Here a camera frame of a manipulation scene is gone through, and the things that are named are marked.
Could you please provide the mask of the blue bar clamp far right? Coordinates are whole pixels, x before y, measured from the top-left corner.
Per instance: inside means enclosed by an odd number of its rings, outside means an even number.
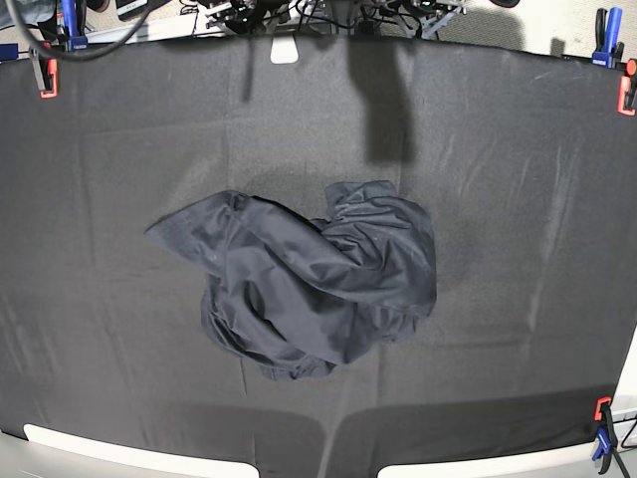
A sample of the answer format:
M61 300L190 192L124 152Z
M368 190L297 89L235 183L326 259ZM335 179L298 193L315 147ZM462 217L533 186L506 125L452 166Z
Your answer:
M621 63L623 44L618 41L623 10L599 8L595 17L595 50L591 55L594 65L615 69Z

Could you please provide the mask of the dark navy t-shirt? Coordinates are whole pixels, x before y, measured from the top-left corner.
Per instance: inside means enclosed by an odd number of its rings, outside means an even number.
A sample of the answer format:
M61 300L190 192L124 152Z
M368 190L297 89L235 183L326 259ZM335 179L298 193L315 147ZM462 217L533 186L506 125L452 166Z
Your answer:
M320 378L402 340L437 299L427 212L386 180L325 191L308 219L227 190L169 213L146 236L206 278L201 324L222 350L272 380Z

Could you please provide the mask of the blue bar clamp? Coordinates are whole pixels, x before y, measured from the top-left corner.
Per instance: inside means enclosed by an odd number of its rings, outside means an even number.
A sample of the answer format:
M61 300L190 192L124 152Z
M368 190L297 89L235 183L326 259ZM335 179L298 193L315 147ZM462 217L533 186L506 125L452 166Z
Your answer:
M89 45L85 33L87 2L61 0L60 8L67 50L71 52L85 50Z
M615 69L621 63L623 44L618 41L623 10L599 8L595 17L595 50L591 55L594 65Z

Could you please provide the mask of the black table cover cloth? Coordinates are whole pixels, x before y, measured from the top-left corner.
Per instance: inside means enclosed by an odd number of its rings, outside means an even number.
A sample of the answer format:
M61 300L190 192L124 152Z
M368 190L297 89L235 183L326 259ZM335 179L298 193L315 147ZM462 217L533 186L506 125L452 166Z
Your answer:
M127 46L39 97L1 68L1 427L245 462L264 477L585 443L636 327L636 122L619 75L458 44L269 38ZM391 181L430 214L416 334L276 382L200 324L204 275L151 242L219 190L326 213Z

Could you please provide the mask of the white tab at table edge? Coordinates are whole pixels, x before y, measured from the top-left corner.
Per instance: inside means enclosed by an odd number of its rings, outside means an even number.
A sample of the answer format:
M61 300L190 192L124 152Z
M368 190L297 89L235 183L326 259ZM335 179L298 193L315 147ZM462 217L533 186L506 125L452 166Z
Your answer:
M299 50L293 35L275 36L272 40L270 61L274 65L292 65L299 60Z

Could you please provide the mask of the blue bar clamp far left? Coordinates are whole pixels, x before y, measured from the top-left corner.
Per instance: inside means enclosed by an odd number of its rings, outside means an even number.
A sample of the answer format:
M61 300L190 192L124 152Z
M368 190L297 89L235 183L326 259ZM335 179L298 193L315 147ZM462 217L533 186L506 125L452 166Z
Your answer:
M85 33L87 2L61 0L60 8L67 50L71 52L85 50L89 45Z

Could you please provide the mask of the orange clamp far right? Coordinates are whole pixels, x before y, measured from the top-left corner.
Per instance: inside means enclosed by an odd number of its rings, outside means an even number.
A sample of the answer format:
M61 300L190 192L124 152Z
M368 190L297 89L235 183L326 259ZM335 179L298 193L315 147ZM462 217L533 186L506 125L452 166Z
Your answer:
M633 58L626 63L620 79L617 111L628 117L636 116L636 60Z

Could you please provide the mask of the blue orange clamp near right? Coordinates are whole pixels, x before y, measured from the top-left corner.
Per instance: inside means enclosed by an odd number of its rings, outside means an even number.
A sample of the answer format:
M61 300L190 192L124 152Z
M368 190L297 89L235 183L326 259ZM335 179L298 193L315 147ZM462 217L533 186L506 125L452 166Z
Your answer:
M622 476L630 478L631 475L620 456L619 441L614 429L611 404L611 396L601 397L596 402L594 420L598 425L595 435L597 445L591 460L593 462L601 461L601 467L598 470L599 475L606 474L610 469L611 463L615 462Z

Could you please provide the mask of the orange clamp far left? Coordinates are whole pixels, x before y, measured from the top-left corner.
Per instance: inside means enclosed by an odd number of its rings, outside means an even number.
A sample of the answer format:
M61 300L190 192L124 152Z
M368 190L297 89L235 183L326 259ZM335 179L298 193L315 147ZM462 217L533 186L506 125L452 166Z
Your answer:
M45 58L35 49L29 49L29 59L34 69L37 88L41 99L51 99L58 95L58 61Z

